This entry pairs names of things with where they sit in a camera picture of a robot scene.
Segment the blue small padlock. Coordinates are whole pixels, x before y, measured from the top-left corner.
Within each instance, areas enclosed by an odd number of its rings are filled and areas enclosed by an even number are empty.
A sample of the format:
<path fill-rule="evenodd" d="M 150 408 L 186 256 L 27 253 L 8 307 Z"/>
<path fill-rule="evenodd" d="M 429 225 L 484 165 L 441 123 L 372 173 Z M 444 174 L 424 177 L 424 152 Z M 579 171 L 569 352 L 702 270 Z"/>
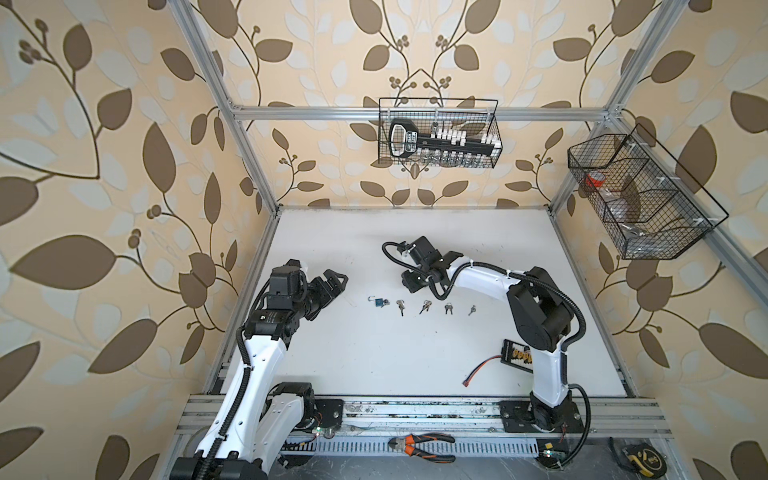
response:
<path fill-rule="evenodd" d="M 374 295 L 368 296 L 367 301 L 373 303 L 376 308 L 384 308 L 391 304 L 388 299 L 383 297 L 376 297 Z"/>

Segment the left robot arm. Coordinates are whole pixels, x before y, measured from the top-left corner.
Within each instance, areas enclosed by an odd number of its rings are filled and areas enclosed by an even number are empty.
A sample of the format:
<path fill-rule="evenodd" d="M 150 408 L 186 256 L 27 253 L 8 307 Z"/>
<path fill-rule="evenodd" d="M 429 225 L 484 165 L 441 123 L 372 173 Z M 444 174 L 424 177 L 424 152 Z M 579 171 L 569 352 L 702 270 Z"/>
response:
<path fill-rule="evenodd" d="M 302 321 L 315 320 L 348 281 L 331 269 L 309 279 L 296 259 L 272 269 L 236 331 L 238 362 L 219 411 L 170 478 L 266 479 L 290 434 L 319 425 L 312 385 L 275 377 Z"/>

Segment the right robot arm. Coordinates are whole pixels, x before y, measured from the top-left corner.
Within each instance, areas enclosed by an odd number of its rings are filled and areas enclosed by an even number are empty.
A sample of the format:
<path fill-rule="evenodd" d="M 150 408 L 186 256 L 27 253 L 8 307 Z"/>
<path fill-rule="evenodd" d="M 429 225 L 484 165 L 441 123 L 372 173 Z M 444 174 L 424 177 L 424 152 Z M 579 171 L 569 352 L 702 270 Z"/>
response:
<path fill-rule="evenodd" d="M 404 268 L 402 284 L 411 293 L 427 288 L 444 301 L 460 287 L 506 302 L 532 357 L 533 387 L 523 420 L 544 432 L 565 423 L 572 404 L 567 350 L 584 337 L 587 325 L 577 304 L 545 269 L 516 272 L 456 251 L 443 255 L 424 236 L 410 243 L 387 241 L 382 252 Z"/>

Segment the black connector board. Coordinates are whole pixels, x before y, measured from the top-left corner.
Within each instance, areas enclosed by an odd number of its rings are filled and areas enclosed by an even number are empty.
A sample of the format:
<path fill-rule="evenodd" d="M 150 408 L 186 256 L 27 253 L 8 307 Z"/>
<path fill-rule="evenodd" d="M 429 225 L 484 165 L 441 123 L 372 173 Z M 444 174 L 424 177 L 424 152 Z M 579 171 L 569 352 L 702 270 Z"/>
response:
<path fill-rule="evenodd" d="M 533 373 L 531 348 L 527 345 L 510 339 L 504 339 L 500 352 L 500 361 L 504 365 L 527 373 Z"/>

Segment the socket set black holder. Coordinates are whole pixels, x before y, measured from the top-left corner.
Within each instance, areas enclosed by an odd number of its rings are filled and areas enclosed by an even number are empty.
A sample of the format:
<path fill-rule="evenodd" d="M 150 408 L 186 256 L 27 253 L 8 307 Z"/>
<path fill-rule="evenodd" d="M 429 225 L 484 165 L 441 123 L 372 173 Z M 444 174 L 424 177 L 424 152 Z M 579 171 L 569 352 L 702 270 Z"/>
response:
<path fill-rule="evenodd" d="M 502 153 L 502 142 L 495 134 L 483 133 L 477 139 L 464 130 L 444 129 L 439 123 L 422 132 L 413 121 L 404 118 L 390 123 L 384 145 L 392 157 L 424 162 L 443 159 L 493 162 Z"/>

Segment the yellow black tape measure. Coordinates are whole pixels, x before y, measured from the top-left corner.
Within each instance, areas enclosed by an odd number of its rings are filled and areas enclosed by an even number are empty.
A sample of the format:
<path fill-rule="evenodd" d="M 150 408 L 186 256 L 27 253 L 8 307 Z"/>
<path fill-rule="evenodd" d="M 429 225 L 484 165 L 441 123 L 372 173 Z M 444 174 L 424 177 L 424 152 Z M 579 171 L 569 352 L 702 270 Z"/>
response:
<path fill-rule="evenodd" d="M 662 454 L 648 443 L 627 445 L 618 449 L 613 437 L 608 446 L 614 461 L 620 469 L 648 479 L 661 479 L 668 471 Z"/>

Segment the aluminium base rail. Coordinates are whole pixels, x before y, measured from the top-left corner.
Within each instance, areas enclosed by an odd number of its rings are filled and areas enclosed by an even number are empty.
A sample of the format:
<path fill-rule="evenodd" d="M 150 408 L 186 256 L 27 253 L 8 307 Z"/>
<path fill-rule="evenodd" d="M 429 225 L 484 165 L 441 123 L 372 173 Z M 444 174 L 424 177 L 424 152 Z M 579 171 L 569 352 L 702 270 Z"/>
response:
<path fill-rule="evenodd" d="M 613 437 L 619 449 L 648 443 L 663 456 L 675 443 L 664 414 L 654 400 L 574 398 L 575 408 L 560 428 L 541 432 L 522 421 L 525 401 L 502 397 L 373 397 L 320 396 L 320 423 L 307 432 L 294 431 L 284 455 L 318 457 L 396 457 L 395 437 L 442 433 L 454 442 L 427 442 L 421 449 L 458 458 L 566 457 L 581 437 L 586 446 Z"/>

